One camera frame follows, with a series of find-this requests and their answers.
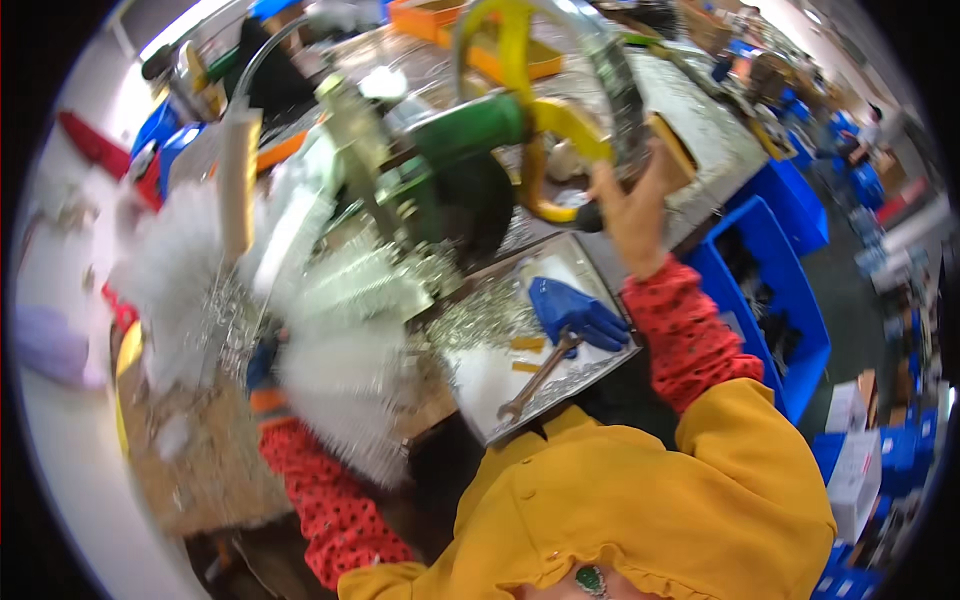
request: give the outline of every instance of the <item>red object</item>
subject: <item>red object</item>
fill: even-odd
[[[150,161],[150,166],[144,171],[143,175],[133,184],[136,186],[144,202],[153,212],[159,212],[163,206],[163,198],[160,196],[160,153],[154,154]]]
[[[882,226],[886,226],[899,215],[905,208],[916,202],[920,195],[926,190],[926,177],[916,178],[912,183],[903,188],[896,198],[890,199],[880,210],[876,212],[876,220]]]
[[[737,377],[763,380],[763,363],[741,352],[740,339],[716,317],[716,304],[697,287],[700,275],[673,255],[646,281],[629,277],[621,292],[637,329],[647,336],[651,377],[660,397],[682,413],[709,387]],[[283,475],[287,496],[310,541],[304,558],[321,584],[336,589],[354,568],[412,561],[413,554],[383,520],[357,480],[328,456],[297,420],[269,426],[260,454]]]
[[[114,179],[123,178],[130,166],[130,153],[94,131],[71,110],[61,110],[57,118],[77,150],[102,166]]]
[[[121,302],[120,299],[117,298],[117,293],[111,290],[107,283],[104,283],[104,286],[100,288],[100,294],[110,305],[110,309],[113,311],[113,319],[116,321],[117,327],[122,333],[126,334],[131,325],[136,323],[136,321],[140,318],[136,312],[136,309],[133,308],[132,304]]]
[[[650,347],[650,380],[681,414],[724,381],[763,381],[763,362],[742,352],[740,338],[717,319],[717,306],[698,288],[700,274],[667,255],[646,281],[627,277],[620,297]]]

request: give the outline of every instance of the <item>green cylinder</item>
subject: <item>green cylinder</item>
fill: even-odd
[[[500,146],[521,144],[531,131],[516,97],[497,92],[434,115],[407,133],[430,167],[439,170]]]

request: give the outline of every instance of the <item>white box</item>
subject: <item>white box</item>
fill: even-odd
[[[833,398],[827,413],[827,433],[863,431],[867,428],[867,403],[863,401],[856,381],[833,386]]]
[[[874,509],[882,472],[880,432],[848,433],[827,481],[837,538],[856,544]]]

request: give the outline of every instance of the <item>red polka dot sleeve cover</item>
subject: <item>red polka dot sleeve cover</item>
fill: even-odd
[[[283,475],[287,495],[310,541],[304,558],[325,588],[360,566],[413,561],[353,475],[328,456],[302,423],[263,428],[260,454]]]
[[[620,295],[650,347],[654,390],[682,414],[703,392],[737,377],[763,380],[763,362],[741,351],[700,291],[700,275],[673,254],[652,277],[627,277]]]

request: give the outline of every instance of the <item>yellow handwheel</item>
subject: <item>yellow handwheel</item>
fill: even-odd
[[[648,134],[643,100],[619,37],[586,0],[472,0],[460,13],[453,40],[459,102],[469,100],[466,74],[470,43],[484,18],[494,12],[500,23],[497,52],[504,86],[528,111],[533,125],[531,139],[523,148],[518,199],[545,221],[570,223],[577,209],[557,206],[541,193],[546,166],[543,134],[553,132],[569,138],[582,157],[591,162],[607,160],[616,166],[621,180],[632,180],[631,173],[638,173],[642,168]],[[610,100],[613,134],[602,132],[569,102],[535,96],[527,72],[527,46],[534,12],[546,13],[564,25],[590,60]]]

